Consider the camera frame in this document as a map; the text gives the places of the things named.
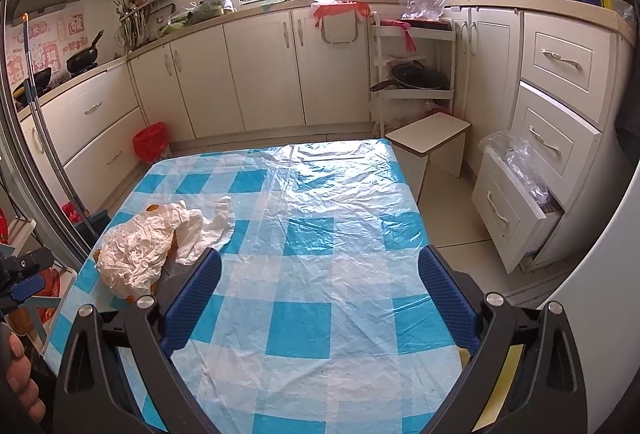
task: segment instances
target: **floor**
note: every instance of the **floor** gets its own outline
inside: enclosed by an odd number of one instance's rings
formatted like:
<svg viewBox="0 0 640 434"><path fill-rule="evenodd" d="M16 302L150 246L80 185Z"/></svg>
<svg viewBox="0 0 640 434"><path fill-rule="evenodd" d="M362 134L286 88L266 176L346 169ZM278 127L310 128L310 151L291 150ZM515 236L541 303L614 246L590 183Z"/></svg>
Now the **floor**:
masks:
<svg viewBox="0 0 640 434"><path fill-rule="evenodd" d="M287 143L311 143L347 139L366 139L365 133L319 134L291 139L266 139L235 144L196 147L174 150L174 157L217 152L281 146ZM118 211L129 193L135 188L140 174L109 209L111 217ZM434 165L429 165L425 177L422 198L418 208L424 220L431 244L435 245L449 265L471 275L484 292L496 291L513 305L537 307L560 286L581 261L582 256L568 258L541 268L533 273L523 273L516 268L507 274L489 233L471 202L474 182L461 176L459 179Z"/></svg>

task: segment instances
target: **countertop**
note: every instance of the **countertop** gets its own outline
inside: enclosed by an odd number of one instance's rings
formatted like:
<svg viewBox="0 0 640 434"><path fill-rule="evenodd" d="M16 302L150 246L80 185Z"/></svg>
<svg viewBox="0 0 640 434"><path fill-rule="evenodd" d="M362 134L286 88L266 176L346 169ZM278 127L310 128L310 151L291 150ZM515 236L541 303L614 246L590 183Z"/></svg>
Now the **countertop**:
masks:
<svg viewBox="0 0 640 434"><path fill-rule="evenodd" d="M373 6L375 10L376 4L398 4L398 0L343 0L343 1L359 1L366 2ZM310 7L314 0L286 0L273 4L265 4L263 6L256 6L255 8L243 9L236 11L235 13L229 13L221 17L207 20L200 24L185 28L170 35L164 36L155 42L137 49L136 51L107 62L106 64L99 65L91 71L88 71L80 76L63 83L62 85L52 89L47 94L40 98L40 103L45 104L52 100L56 96L59 96L63 92L68 91L70 88L75 87L77 84L88 80L96 74L105 72L113 67L125 64L128 60L132 60L145 52L152 49L164 46L178 38L191 35L204 29L219 26L227 22L233 22L234 20L241 20L249 17L259 16L265 13L275 13L278 11L286 11L290 9L307 8ZM603 27L614 33L621 35L627 42L635 46L636 44L636 32L625 22L625 20L615 11L601 8L599 6L593 6L591 4L585 4L583 2L576 2L572 0L447 0L445 7L495 7L495 8L514 8L530 11L539 11L543 13L549 13L553 15L569 17L583 22L588 22L596 26ZM18 118L20 120L25 119L31 114L31 109L28 107L20 110Z"/></svg>

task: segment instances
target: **metal screw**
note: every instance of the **metal screw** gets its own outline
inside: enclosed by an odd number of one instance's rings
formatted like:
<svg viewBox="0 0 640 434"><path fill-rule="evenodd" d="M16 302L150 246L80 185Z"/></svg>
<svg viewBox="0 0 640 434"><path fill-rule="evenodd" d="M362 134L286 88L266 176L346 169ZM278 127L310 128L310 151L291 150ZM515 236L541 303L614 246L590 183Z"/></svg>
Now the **metal screw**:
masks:
<svg viewBox="0 0 640 434"><path fill-rule="evenodd" d="M85 304L80 309L78 309L78 315L80 315L81 317L88 317L93 312L94 307L91 304Z"/></svg>
<svg viewBox="0 0 640 434"><path fill-rule="evenodd" d="M489 293L486 296L486 301L494 307L499 307L504 304L504 297L500 293Z"/></svg>
<svg viewBox="0 0 640 434"><path fill-rule="evenodd" d="M554 315L560 315L562 313L562 305L559 302L549 302L549 311Z"/></svg>
<svg viewBox="0 0 640 434"><path fill-rule="evenodd" d="M138 299L136 302L136 306L140 309L149 309L152 305L156 303L156 299L154 299L151 295L144 295Z"/></svg>

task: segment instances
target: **black pot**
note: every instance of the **black pot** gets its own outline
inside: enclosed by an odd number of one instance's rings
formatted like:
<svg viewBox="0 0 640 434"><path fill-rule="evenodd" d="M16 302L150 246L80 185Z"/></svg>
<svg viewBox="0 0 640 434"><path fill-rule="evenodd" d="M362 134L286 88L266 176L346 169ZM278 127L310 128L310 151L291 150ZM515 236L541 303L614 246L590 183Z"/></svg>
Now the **black pot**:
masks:
<svg viewBox="0 0 640 434"><path fill-rule="evenodd" d="M66 70L71 74L76 74L81 70L92 67L94 62L98 59L98 48L95 47L95 45L98 43L98 40L102 38L102 35L104 35L104 29L94 38L94 41L91 43L89 48L78 51L69 58L66 61Z"/></svg>

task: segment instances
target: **white stool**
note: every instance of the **white stool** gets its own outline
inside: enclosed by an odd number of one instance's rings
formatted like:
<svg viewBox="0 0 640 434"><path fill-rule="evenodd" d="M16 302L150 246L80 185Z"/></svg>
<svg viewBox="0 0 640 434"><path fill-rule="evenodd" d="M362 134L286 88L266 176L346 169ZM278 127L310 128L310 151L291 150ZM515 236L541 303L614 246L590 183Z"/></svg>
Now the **white stool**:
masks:
<svg viewBox="0 0 640 434"><path fill-rule="evenodd" d="M469 124L442 112L394 130L385 136L393 145L398 163L416 203L429 162L460 177Z"/></svg>

